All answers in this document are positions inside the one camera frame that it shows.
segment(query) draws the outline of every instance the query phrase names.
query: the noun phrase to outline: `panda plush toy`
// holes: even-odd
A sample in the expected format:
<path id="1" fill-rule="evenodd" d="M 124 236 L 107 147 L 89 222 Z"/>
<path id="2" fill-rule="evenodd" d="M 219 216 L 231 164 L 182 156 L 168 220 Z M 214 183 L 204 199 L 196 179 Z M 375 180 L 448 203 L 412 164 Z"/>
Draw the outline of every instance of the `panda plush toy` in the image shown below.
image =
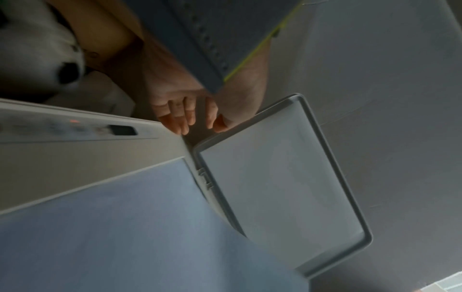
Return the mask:
<path id="1" fill-rule="evenodd" d="M 84 54 L 64 17 L 42 0 L 0 0 L 0 98 L 43 102 L 75 87 Z"/>

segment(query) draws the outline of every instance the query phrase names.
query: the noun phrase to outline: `black display screen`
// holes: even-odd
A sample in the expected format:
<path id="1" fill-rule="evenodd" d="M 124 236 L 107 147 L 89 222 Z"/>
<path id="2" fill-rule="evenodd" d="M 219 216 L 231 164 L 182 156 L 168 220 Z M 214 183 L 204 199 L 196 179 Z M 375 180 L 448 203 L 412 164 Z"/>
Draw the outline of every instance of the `black display screen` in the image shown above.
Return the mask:
<path id="1" fill-rule="evenodd" d="M 138 135 L 134 127 L 109 125 L 111 132 L 116 136 L 136 136 Z"/>

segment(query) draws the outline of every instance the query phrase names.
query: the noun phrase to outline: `printer lid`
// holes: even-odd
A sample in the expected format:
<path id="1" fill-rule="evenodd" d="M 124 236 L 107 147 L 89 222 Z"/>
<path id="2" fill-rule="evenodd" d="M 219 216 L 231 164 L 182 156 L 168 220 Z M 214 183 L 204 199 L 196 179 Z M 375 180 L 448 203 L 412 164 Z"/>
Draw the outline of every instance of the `printer lid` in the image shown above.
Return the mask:
<path id="1" fill-rule="evenodd" d="M 203 141 L 193 154 L 231 225 L 308 278 L 372 242 L 300 94 Z"/>

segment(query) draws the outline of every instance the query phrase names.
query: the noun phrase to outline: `yellow edge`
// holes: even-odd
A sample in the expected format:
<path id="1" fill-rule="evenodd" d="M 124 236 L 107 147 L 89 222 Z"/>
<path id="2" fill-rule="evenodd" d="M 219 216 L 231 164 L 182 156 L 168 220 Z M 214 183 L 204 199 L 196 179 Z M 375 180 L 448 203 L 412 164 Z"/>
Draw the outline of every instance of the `yellow edge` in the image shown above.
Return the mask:
<path id="1" fill-rule="evenodd" d="M 250 53 L 247 55 L 247 57 L 238 65 L 236 66 L 236 68 L 234 68 L 224 79 L 223 81 L 224 82 L 227 82 L 234 74 L 236 74 L 237 71 L 239 71 L 239 69 L 242 68 L 242 66 L 244 66 L 244 64 L 249 61 L 255 54 L 256 52 L 273 36 L 273 34 L 278 30 L 278 29 L 282 29 L 286 24 L 287 24 L 287 21 L 295 14 L 295 12 L 298 11 L 298 9 L 302 6 L 302 3 L 303 2 L 300 2 L 282 21 L 281 23 L 279 23 L 278 26 L 276 26 L 276 28 L 271 31 L 271 33 L 266 36 L 263 41 L 261 43 L 259 43 L 259 45 Z"/>

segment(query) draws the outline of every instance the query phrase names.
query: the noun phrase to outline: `blue surface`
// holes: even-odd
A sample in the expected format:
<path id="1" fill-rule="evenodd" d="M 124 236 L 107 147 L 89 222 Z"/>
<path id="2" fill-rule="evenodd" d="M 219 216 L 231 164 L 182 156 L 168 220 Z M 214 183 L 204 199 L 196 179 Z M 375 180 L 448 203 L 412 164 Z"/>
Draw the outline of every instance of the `blue surface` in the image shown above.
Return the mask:
<path id="1" fill-rule="evenodd" d="M 308 290 L 210 209 L 182 160 L 0 217 L 0 291 Z"/>

